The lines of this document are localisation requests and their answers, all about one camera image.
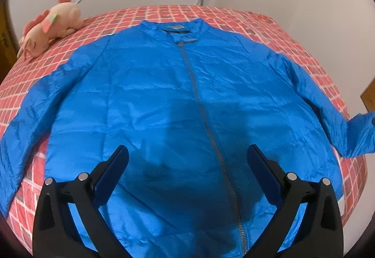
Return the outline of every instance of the blue jacket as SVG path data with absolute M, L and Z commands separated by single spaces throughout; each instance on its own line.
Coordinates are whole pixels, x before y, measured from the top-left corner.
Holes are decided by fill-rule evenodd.
M 331 145 L 346 157 L 375 152 L 373 117 L 346 122 L 301 67 L 240 34 L 201 19 L 143 21 L 80 47 L 31 88 L 0 141 L 0 209 L 7 215 L 31 148 L 51 129 L 45 175 L 57 181 L 128 148 L 101 213 L 131 255 L 241 257 L 275 212 L 248 146 L 301 179 L 330 178 L 340 197 Z

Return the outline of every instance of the wooden furniture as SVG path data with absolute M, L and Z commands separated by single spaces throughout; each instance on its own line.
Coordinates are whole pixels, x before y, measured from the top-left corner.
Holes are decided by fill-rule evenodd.
M 9 15 L 5 2 L 0 3 L 0 83 L 17 61 L 16 49 L 12 43 L 9 22 Z
M 375 78 L 361 95 L 361 99 L 367 111 L 375 111 Z

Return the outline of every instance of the unicorn plush toy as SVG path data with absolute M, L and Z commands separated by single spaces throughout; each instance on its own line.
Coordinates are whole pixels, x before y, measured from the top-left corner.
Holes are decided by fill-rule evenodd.
M 34 20 L 27 23 L 19 41 L 20 49 L 17 58 L 22 54 L 36 58 L 43 54 L 49 47 L 50 40 L 64 38 L 84 26 L 81 11 L 72 0 L 57 0 L 59 4 L 45 10 Z

